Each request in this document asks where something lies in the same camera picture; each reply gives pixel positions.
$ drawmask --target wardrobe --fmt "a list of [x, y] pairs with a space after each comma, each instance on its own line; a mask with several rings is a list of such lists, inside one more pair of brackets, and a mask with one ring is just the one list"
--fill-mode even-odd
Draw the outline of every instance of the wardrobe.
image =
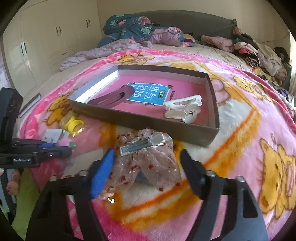
[[24, 96], [102, 38], [96, 0], [29, 0], [9, 23], [3, 47], [11, 80]]

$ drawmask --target drawer handle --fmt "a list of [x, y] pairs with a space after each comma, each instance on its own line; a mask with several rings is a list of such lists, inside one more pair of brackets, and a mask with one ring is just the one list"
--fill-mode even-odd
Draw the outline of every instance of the drawer handle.
[[25, 47], [25, 51], [26, 51], [26, 53], [28, 53], [28, 52], [27, 52], [27, 48], [26, 48], [26, 43], [25, 43], [25, 42], [24, 42], [24, 47]]
[[[20, 48], [22, 49], [22, 45], [20, 45]], [[24, 51], [23, 51], [23, 49], [22, 49], [22, 55], [24, 56]]]

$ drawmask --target gray headboard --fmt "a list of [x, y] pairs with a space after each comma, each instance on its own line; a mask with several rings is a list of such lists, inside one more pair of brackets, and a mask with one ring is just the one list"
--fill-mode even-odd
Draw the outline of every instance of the gray headboard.
[[200, 36], [221, 36], [232, 39], [232, 29], [237, 26], [236, 20], [230, 20], [219, 16], [184, 10], [159, 10], [139, 12], [137, 15], [146, 16], [151, 22], [158, 22], [163, 27], [177, 27], [184, 33], [194, 33], [194, 38], [200, 40]]

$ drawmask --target yellow object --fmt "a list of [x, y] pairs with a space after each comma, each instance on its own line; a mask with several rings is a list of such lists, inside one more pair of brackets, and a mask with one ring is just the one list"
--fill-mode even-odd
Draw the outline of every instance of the yellow object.
[[69, 124], [70, 124], [71, 122], [73, 122], [73, 121], [75, 121], [75, 117], [74, 117], [74, 116], [71, 116], [70, 119], [69, 119], [69, 121], [68, 121], [66, 124], [62, 125], [62, 128], [63, 128], [64, 130], [67, 130]]
[[82, 132], [82, 129], [80, 128], [78, 131], [74, 131], [75, 127], [78, 126], [79, 124], [84, 124], [82, 120], [74, 120], [68, 125], [68, 131], [70, 134], [78, 134]]

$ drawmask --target white hair clip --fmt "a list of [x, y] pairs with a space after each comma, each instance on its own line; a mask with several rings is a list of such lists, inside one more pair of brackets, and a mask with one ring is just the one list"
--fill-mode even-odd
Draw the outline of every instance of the white hair clip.
[[166, 118], [182, 119], [185, 123], [193, 123], [197, 114], [200, 113], [199, 106], [202, 105], [200, 95], [194, 95], [182, 99], [166, 101], [164, 103]]

